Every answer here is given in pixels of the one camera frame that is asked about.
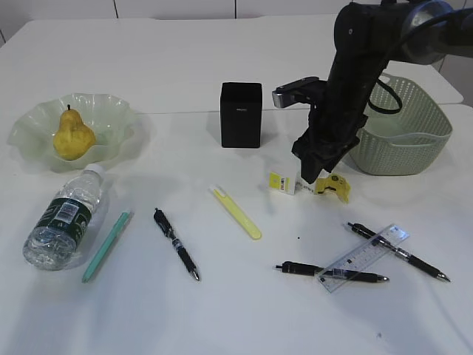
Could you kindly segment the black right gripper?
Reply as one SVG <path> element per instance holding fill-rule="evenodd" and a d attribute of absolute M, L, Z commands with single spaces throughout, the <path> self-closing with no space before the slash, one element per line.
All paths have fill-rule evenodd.
<path fill-rule="evenodd" d="M 314 183 L 323 168 L 332 172 L 359 143 L 357 132 L 366 122 L 367 116 L 360 112 L 328 112 L 325 107 L 312 106 L 307 129 L 292 147 L 300 159 L 302 179 Z"/>

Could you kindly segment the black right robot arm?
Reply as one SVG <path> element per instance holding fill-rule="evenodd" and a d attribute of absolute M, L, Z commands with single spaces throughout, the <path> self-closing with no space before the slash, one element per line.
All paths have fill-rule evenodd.
<path fill-rule="evenodd" d="M 444 1 L 352 2 L 337 16 L 334 42 L 328 79 L 318 81 L 315 92 L 293 95 L 310 105 L 308 128 L 292 148 L 308 183 L 358 145 L 365 107 L 390 61 L 431 64 L 446 54 L 472 56 L 472 9 L 453 10 Z"/>

